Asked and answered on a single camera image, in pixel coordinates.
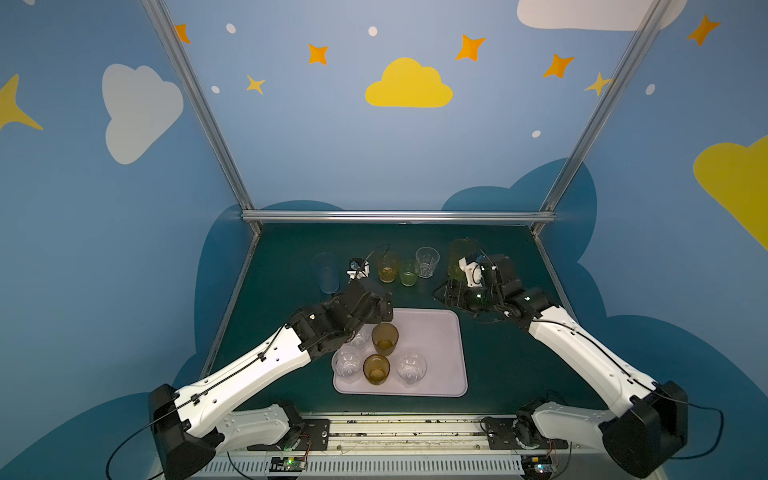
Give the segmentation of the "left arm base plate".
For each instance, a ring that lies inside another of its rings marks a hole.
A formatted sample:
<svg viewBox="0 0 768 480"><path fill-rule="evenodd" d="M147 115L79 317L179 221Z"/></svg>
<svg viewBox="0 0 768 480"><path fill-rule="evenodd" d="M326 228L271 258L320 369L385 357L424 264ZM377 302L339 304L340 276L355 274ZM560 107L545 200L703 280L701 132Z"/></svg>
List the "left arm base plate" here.
<svg viewBox="0 0 768 480"><path fill-rule="evenodd" d="M325 418L305 419L292 425L282 440L283 451L326 451L330 438L330 420Z"/></svg>

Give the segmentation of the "lilac plastic tray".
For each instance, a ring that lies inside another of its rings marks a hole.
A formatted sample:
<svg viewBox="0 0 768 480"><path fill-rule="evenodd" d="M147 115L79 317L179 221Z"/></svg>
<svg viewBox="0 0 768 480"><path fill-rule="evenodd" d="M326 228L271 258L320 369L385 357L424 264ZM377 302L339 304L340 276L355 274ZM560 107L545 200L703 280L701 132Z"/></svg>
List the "lilac plastic tray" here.
<svg viewBox="0 0 768 480"><path fill-rule="evenodd" d="M468 390L459 319L456 313L441 309L395 308L392 324L399 331L399 341L388 356L390 374L381 385L372 385L362 376L353 383L343 383L333 378L335 390L347 395L384 395L458 398ZM361 331L370 333L373 327L364 326ZM403 353L420 353L427 361L425 378L415 387L406 387L398 377L396 364ZM372 340L364 360L375 353Z"/></svg>

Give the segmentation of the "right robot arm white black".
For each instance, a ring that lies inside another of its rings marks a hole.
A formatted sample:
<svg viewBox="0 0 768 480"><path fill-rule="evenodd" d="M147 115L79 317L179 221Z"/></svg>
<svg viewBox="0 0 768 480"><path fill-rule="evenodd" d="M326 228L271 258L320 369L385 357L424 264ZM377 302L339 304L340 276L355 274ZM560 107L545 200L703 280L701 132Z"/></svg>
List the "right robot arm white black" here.
<svg viewBox="0 0 768 480"><path fill-rule="evenodd" d="M657 383L610 351L539 288L527 289L511 259L471 253L453 262L435 297L473 315L498 313L564 360L603 400L603 410L534 400L513 422L525 449L564 440L605 452L622 470L646 478L687 443L688 396Z"/></svg>

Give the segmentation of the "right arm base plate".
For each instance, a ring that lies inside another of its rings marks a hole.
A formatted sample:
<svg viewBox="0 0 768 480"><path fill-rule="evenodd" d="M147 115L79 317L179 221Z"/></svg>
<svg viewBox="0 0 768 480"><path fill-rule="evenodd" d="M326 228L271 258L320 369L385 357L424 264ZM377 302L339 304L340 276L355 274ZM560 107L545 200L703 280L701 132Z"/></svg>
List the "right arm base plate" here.
<svg viewBox="0 0 768 480"><path fill-rule="evenodd" d="M569 448L569 443L565 440L542 436L533 421L527 418L486 416L480 420L480 427L492 450Z"/></svg>

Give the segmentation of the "clear faceted glass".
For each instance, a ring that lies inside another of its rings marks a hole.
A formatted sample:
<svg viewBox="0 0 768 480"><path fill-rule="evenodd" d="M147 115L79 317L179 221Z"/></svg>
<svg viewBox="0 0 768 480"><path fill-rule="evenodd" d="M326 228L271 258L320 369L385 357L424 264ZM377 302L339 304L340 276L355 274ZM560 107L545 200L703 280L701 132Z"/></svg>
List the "clear faceted glass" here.
<svg viewBox="0 0 768 480"><path fill-rule="evenodd" d="M426 359L416 352L403 353L396 364L400 382L406 387L415 387L426 376L428 364Z"/></svg>
<svg viewBox="0 0 768 480"><path fill-rule="evenodd" d="M343 347L332 358L334 379L343 383L357 381L363 372L363 359L360 351L354 347Z"/></svg>
<svg viewBox="0 0 768 480"><path fill-rule="evenodd" d="M365 352L371 345L370 333L367 331L360 331L350 339L346 345L355 348L360 352Z"/></svg>

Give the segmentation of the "dark amber dimpled glass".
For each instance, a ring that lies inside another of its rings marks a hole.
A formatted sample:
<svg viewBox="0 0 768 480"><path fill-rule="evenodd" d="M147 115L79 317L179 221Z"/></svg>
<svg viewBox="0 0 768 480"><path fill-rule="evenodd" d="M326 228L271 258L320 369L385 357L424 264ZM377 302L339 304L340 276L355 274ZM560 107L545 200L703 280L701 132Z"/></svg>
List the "dark amber dimpled glass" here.
<svg viewBox="0 0 768 480"><path fill-rule="evenodd" d="M372 330L371 340L378 354L389 356L397 346L399 331L391 322L382 322Z"/></svg>
<svg viewBox="0 0 768 480"><path fill-rule="evenodd" d="M372 354L363 363L364 377L372 385L383 384L389 377L390 369L388 358L381 354Z"/></svg>

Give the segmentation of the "pale green small glass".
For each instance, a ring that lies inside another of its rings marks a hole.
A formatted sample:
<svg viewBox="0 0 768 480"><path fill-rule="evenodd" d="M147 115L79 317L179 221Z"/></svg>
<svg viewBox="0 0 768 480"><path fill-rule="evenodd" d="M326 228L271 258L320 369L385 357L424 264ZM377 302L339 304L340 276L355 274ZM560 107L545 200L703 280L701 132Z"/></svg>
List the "pale green small glass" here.
<svg viewBox="0 0 768 480"><path fill-rule="evenodd" d="M400 282L404 287L414 286L419 279L418 262L413 259L403 259L399 269Z"/></svg>

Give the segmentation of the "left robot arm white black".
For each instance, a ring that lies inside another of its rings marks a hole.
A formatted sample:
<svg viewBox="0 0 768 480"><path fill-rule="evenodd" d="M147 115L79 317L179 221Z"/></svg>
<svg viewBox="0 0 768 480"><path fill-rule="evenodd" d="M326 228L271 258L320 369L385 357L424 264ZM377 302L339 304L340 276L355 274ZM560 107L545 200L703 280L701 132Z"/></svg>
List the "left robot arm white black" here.
<svg viewBox="0 0 768 480"><path fill-rule="evenodd" d="M149 395L149 430L167 479L188 479L218 453L248 444L284 445L300 415L274 404L242 427L227 417L261 390L339 350L367 324L392 321L392 295L369 278L354 279L329 300L296 310L262 344L213 374Z"/></svg>

